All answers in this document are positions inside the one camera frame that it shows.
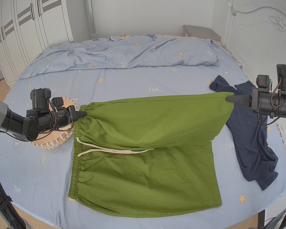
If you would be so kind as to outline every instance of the headboard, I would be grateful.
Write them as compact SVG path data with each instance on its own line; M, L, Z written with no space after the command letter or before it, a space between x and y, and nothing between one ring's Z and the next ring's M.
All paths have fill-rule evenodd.
M286 64L286 0L228 0L228 19L222 43L255 82L269 75L277 85L277 64ZM286 119L277 123L286 141Z

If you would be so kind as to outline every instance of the door handle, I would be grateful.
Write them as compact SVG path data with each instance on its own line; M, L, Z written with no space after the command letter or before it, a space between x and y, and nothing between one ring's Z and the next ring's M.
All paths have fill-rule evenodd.
M5 40L4 33L3 33L3 27L1 27L1 33L2 33L3 40Z
M42 15L41 13L40 13L40 0L37 0L37 6L38 6L38 13L39 13L39 17Z
M30 4L30 11L31 11L32 19L34 20L35 17L34 17L34 14L33 14L33 4L32 3Z

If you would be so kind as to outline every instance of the brown floor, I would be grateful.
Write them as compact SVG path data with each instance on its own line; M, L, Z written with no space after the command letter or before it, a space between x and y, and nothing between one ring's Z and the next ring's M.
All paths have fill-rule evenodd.
M10 91L9 86L7 83L3 80L0 81L0 101L3 101L5 97L7 96L8 92ZM27 214L26 212L20 210L19 208L15 207L19 215L27 220L27 222L35 229L53 229L54 227L32 217L31 215ZM248 229L250 227L257 227L258 222L258 214L254 215L253 217L235 225L228 229ZM5 221L0 217L0 229L6 229L7 224Z

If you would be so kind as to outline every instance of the black stand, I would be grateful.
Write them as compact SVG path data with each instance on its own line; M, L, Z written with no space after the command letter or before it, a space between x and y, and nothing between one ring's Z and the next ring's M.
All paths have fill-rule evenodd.
M26 229L26 224L23 219L16 212L11 204L10 196L7 196L0 183L0 212L7 222L10 222L13 229Z

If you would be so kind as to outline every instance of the wicker basket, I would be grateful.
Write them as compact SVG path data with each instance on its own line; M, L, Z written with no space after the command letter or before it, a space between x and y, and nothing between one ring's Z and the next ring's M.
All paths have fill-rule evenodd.
M76 103L68 98L68 97L62 97L63 98L63 106L68 107L70 105L74 105L75 109L78 110L78 107L76 106ZM49 136L46 138L43 138L41 140L35 140L32 141L31 143L41 149L45 150L51 150L59 145L63 144L72 134L73 134L73 129L69 130L71 125L68 125L64 128L60 128L60 130L67 130L65 132L60 132L60 131L53 131ZM38 139L44 137L47 134L39 134Z

